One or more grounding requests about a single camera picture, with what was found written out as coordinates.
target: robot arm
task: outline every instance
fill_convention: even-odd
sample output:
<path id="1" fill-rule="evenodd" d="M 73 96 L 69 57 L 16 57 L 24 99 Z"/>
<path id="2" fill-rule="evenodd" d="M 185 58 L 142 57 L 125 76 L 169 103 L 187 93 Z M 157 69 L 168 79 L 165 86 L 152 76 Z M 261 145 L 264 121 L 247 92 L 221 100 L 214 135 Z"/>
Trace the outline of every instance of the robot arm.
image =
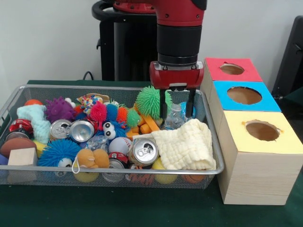
<path id="1" fill-rule="evenodd" d="M 207 0 L 116 0 L 149 3 L 157 14 L 158 61 L 151 62 L 150 77 L 160 89 L 160 116 L 166 118 L 165 90 L 189 90 L 187 117 L 192 115 L 196 88 L 203 79 L 198 61 L 200 38 Z"/>

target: plastic water bottle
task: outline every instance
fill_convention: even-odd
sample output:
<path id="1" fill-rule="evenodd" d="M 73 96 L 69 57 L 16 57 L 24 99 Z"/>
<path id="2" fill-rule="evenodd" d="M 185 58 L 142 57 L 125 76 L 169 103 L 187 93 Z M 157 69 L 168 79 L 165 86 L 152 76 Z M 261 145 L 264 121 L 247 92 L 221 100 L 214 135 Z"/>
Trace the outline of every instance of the plastic water bottle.
<path id="1" fill-rule="evenodd" d="M 181 116 L 181 110 L 181 106 L 178 104 L 173 104 L 171 106 L 171 111 L 164 123 L 166 130 L 178 129 L 185 123 Z"/>

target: metal basket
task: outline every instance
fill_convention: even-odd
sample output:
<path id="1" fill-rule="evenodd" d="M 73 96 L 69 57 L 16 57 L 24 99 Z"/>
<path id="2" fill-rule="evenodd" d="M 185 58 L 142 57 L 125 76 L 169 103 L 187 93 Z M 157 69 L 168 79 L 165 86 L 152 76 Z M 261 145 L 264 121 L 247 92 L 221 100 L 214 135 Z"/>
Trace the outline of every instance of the metal basket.
<path id="1" fill-rule="evenodd" d="M 108 95 L 111 99 L 132 107 L 141 88 L 125 87 L 85 87 L 85 86 L 50 86 L 25 85 L 16 88 L 4 107 L 0 110 L 0 146 L 4 143 L 8 127 L 17 119 L 17 108 L 23 106 L 29 99 L 41 101 L 52 100 L 54 97 L 69 97 L 72 100 L 88 93 Z M 171 92 L 174 103 L 181 103 L 188 99 L 187 91 Z M 81 168 L 81 182 L 78 181 L 71 168 L 68 167 L 42 167 L 42 166 L 0 166 L 0 184 L 26 184 L 51 186 L 110 186 L 110 187 L 153 187 L 153 188 L 201 188 L 205 189 L 214 175 L 223 171 L 223 157 L 214 129 L 214 123 L 209 111 L 205 95 L 197 90 L 195 97 L 196 118 L 205 122 L 212 133 L 213 154 L 217 162 L 216 170 L 152 170 L 152 169 L 88 169 Z M 119 182 L 109 182 L 103 176 L 110 173 L 112 176 L 121 176 Z M 205 175 L 201 182 L 189 182 L 186 175 Z M 94 181 L 84 183 L 83 179 L 95 178 Z"/>

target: white cloth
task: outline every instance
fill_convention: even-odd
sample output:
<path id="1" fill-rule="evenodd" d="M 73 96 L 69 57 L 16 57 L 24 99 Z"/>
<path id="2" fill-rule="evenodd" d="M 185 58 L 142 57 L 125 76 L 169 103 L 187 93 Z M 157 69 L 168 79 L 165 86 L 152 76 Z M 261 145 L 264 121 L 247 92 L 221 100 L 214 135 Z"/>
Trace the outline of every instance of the white cloth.
<path id="1" fill-rule="evenodd" d="M 192 119 L 176 130 L 153 131 L 166 169 L 215 170 L 212 135 L 205 123 Z"/>

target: purple spiky ball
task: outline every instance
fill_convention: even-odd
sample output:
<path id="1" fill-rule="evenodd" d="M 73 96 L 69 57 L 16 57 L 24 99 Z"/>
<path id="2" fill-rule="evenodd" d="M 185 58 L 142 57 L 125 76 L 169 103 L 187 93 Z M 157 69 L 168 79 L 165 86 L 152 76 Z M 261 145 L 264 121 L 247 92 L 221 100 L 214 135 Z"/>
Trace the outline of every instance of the purple spiky ball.
<path id="1" fill-rule="evenodd" d="M 54 98 L 53 101 L 47 100 L 45 115 L 47 120 L 51 123 L 59 120 L 73 120 L 75 111 L 70 103 L 66 102 L 64 98 Z"/>

